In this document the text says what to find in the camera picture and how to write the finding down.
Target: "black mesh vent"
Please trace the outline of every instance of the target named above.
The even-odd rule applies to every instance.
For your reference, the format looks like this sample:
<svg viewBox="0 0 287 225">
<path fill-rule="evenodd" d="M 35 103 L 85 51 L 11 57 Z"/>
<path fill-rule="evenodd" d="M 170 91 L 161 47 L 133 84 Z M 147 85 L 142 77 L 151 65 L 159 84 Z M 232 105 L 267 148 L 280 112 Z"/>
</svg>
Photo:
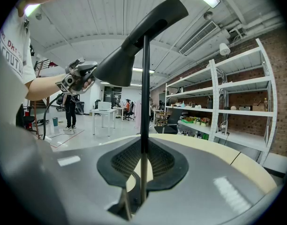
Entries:
<svg viewBox="0 0 287 225">
<path fill-rule="evenodd" d="M 170 153 L 151 142 L 149 143 L 148 160 L 152 165 L 154 178 L 165 174 L 175 164 L 174 157 Z"/>
<path fill-rule="evenodd" d="M 129 178 L 140 159 L 140 142 L 127 147 L 111 159 L 111 166 Z"/>
</svg>

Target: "box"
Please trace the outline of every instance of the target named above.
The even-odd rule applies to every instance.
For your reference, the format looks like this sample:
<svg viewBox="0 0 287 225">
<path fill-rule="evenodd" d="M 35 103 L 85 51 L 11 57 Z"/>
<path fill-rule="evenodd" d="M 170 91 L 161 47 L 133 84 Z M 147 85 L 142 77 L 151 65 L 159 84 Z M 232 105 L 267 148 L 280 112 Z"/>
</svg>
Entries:
<svg viewBox="0 0 287 225">
<path fill-rule="evenodd" d="M 111 103 L 109 103 L 109 102 L 98 102 L 98 109 L 101 111 L 108 111 L 111 109 Z"/>
<path fill-rule="evenodd" d="M 252 111 L 264 112 L 264 105 L 252 106 Z"/>
</svg>

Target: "doorway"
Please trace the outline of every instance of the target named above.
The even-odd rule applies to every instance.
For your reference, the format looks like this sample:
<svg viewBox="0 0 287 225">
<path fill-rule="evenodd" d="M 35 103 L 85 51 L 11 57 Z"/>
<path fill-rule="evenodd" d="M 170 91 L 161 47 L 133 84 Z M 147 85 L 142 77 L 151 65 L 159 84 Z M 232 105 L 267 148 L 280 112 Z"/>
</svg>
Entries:
<svg viewBox="0 0 287 225">
<path fill-rule="evenodd" d="M 111 107 L 121 102 L 121 88 L 120 87 L 105 87 L 104 102 L 111 103 Z"/>
</svg>

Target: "standing person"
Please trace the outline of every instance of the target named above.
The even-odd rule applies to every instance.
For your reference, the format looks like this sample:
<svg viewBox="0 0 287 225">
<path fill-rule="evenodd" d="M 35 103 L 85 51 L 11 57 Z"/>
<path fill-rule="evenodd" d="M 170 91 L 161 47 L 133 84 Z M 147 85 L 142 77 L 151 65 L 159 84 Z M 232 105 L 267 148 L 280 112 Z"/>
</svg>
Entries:
<svg viewBox="0 0 287 225">
<path fill-rule="evenodd" d="M 7 64 L 12 68 L 18 79 L 28 89 L 26 99 L 37 101 L 49 97 L 59 91 L 57 82 L 60 82 L 65 74 L 53 77 L 35 76 L 30 54 L 30 31 L 25 23 L 24 11 L 28 5 L 43 4 L 52 0 L 19 0 L 12 9 L 8 18 L 0 30 L 0 50 Z M 83 90 L 92 83 L 91 79 L 83 85 Z M 23 105 L 21 105 L 16 124 L 22 125 Z"/>
<path fill-rule="evenodd" d="M 65 116 L 67 118 L 67 126 L 64 130 L 70 131 L 76 128 L 76 102 L 71 95 L 64 95 L 62 105 L 65 105 Z"/>
</svg>

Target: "brick wall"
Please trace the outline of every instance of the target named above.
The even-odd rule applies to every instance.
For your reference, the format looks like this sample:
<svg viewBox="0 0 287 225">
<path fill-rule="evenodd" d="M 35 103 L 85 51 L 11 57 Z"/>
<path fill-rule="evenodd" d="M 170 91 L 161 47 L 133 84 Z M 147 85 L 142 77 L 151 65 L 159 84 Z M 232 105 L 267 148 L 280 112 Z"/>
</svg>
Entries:
<svg viewBox="0 0 287 225">
<path fill-rule="evenodd" d="M 271 152 L 280 154 L 287 157 L 287 30 L 286 28 L 279 28 L 271 32 L 265 33 L 259 36 L 272 65 L 272 69 L 275 76 L 276 87 L 277 87 L 277 97 L 278 97 L 278 115 L 277 115 L 277 131 L 274 143 L 271 146 Z M 243 42 L 235 47 L 231 48 L 229 57 L 233 57 L 247 50 L 257 47 L 255 39 Z M 186 77 L 193 74 L 199 70 L 206 68 L 209 60 L 214 59 L 216 63 L 226 59 L 225 57 L 219 55 L 213 58 L 207 59 L 201 62 L 197 66 L 185 71 L 184 73 L 176 76 L 168 83 L 175 82 L 180 79 L 180 77 Z M 228 81 L 242 81 L 246 79 L 262 77 L 264 76 L 262 69 L 255 69 L 252 71 L 247 71 L 239 74 L 229 75 Z M 186 90 L 199 89 L 212 86 L 211 82 L 200 83 Z M 165 90 L 165 84 L 151 92 L 151 96 L 155 101 L 158 101 L 158 94 Z M 251 105 L 255 102 L 263 101 L 267 98 L 267 92 L 250 92 L 250 93 L 236 93 L 229 95 L 229 105 L 239 106 L 239 105 Z M 196 97 L 191 98 L 202 107 L 207 104 L 207 97 Z M 188 103 L 191 99 L 182 99 L 184 103 Z M 229 115 L 228 117 L 228 127 L 233 130 L 241 130 L 246 133 L 264 135 L 266 118 L 265 117 L 251 117 L 251 116 L 240 116 L 240 115 Z"/>
</svg>

